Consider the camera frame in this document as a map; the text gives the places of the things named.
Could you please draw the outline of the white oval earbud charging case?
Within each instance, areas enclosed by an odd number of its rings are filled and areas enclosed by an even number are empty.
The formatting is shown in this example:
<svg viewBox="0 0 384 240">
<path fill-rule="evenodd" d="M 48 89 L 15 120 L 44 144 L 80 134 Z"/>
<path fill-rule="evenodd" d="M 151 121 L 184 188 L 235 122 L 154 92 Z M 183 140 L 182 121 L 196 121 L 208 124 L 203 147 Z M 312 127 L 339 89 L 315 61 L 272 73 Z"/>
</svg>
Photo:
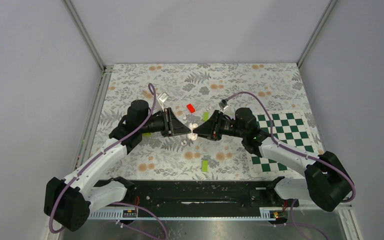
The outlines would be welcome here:
<svg viewBox="0 0 384 240">
<path fill-rule="evenodd" d="M 191 141 L 196 141 L 198 138 L 198 135 L 196 133 L 193 133 L 193 130 L 198 127 L 197 123 L 189 123 L 188 128 L 190 129 L 190 133 L 188 133 L 186 136 Z"/>
</svg>

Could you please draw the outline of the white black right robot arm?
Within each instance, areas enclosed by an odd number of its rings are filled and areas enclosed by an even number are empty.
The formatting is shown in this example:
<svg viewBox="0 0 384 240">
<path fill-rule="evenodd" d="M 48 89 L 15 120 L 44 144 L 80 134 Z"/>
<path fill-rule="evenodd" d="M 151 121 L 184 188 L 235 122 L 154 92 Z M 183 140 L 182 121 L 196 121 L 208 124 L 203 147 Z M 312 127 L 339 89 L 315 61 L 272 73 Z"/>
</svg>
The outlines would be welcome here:
<svg viewBox="0 0 384 240">
<path fill-rule="evenodd" d="M 332 212 L 356 195 L 353 181 L 334 153 L 326 151 L 317 155 L 281 142 L 259 127 L 249 108 L 237 109 L 233 119 L 215 110 L 192 132 L 211 141 L 219 141 L 223 136 L 240 138 L 251 155 L 274 160 L 300 174 L 301 178 L 282 178 L 267 191 L 267 201 L 273 206 L 297 199 L 312 201 L 320 209 Z"/>
</svg>

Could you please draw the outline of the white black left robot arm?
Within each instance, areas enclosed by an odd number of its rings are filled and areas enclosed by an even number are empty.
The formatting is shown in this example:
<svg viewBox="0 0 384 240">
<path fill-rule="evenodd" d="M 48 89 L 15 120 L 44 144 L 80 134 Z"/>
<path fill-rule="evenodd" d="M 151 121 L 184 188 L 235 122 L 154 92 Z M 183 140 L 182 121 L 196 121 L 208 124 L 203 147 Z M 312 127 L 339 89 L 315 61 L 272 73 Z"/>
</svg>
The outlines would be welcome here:
<svg viewBox="0 0 384 240">
<path fill-rule="evenodd" d="M 159 132 L 162 137 L 187 135 L 192 131 L 175 116 L 171 108 L 153 113 L 145 100 L 134 100 L 127 114 L 108 135 L 103 146 L 78 169 L 63 179 L 53 177 L 46 185 L 44 213 L 49 216 L 49 229 L 56 221 L 74 232 L 89 215 L 115 202 L 132 204 L 135 192 L 132 183 L 122 177 L 96 186 L 101 176 L 142 141 L 143 134 Z"/>
</svg>

